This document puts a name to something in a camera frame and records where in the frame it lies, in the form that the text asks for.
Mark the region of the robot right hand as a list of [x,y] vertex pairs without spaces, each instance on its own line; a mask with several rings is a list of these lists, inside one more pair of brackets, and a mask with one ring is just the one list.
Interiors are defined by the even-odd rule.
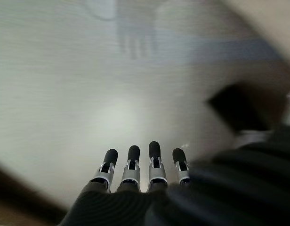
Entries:
[[283,123],[259,143],[195,161],[191,185],[106,194],[90,182],[63,226],[290,226],[290,94]]

